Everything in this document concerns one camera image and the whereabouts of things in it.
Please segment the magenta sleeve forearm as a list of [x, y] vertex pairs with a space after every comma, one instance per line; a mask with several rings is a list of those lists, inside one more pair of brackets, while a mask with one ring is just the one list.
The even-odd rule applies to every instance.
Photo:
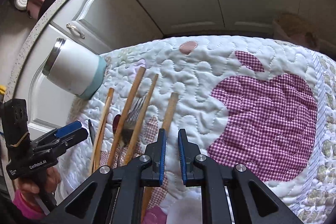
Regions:
[[39, 221], [46, 216], [42, 208], [35, 201], [32, 193], [22, 192], [17, 189], [13, 204], [21, 211], [24, 217], [30, 220]]

